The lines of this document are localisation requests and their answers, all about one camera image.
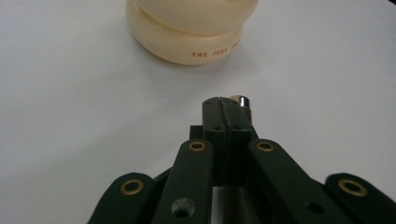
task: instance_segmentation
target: cream cylindrical object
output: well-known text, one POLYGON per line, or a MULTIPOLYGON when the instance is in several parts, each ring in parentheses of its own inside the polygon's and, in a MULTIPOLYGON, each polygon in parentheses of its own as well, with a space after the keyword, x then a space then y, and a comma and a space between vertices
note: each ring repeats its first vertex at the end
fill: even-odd
POLYGON ((147 50, 173 63, 201 65, 224 58, 235 49, 242 24, 256 4, 257 0, 127 0, 126 15, 134 37, 147 50), (230 14, 227 18, 226 13, 220 13, 222 16, 217 18, 206 14, 213 21, 203 19, 205 13, 220 10, 220 2, 227 8, 232 3, 240 6, 244 1, 252 8, 246 7, 238 16, 230 14), (185 2, 191 2, 191 6, 187 7, 185 2), (202 13, 201 18, 194 16, 197 12, 202 13))

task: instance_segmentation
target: white table surface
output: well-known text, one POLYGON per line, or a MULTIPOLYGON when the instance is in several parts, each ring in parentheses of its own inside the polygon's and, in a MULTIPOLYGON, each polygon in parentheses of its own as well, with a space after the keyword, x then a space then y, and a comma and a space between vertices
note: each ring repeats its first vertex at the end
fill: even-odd
POLYGON ((86 223, 111 182, 172 166, 201 102, 250 98, 261 138, 316 180, 347 172, 396 199, 396 6, 260 1, 238 49, 167 63, 124 0, 0 0, 0 223, 86 223))

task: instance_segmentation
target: white background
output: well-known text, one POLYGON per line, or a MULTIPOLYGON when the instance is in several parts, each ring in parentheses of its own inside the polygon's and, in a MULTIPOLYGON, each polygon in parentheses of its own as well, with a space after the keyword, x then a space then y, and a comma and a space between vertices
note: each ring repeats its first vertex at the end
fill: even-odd
POLYGON ((172 166, 201 102, 250 98, 261 138, 309 175, 359 175, 396 199, 396 6, 260 1, 238 49, 167 63, 124 0, 0 0, 0 223, 86 223, 120 175, 172 166))

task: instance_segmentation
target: screw hole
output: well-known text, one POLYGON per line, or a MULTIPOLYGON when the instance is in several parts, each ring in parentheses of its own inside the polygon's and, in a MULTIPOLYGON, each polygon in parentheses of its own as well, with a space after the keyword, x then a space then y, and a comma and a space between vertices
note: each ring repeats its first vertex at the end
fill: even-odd
POLYGON ((131 179, 125 181, 120 188, 120 191, 124 195, 134 195, 142 190, 144 183, 139 179, 131 179))
POLYGON ((306 208, 308 208, 308 210, 309 210, 310 212, 315 213, 315 214, 318 214, 318 215, 324 213, 323 207, 322 207, 320 204, 318 204, 318 203, 308 203, 308 204, 306 205, 306 208))
POLYGON ((189 148, 193 151, 202 151, 205 149, 205 144, 202 142, 193 142, 189 145, 189 148))
POLYGON ((367 189, 359 182, 351 179, 340 179, 338 186, 346 193, 357 197, 364 197, 367 195, 367 189))
POLYGON ((262 151, 272 151, 272 150, 274 150, 274 147, 271 144, 266 143, 266 142, 260 142, 260 143, 257 144, 256 147, 259 150, 262 150, 262 151))
POLYGON ((172 203, 171 211, 175 217, 190 217, 195 212, 195 204, 192 199, 181 198, 172 203))

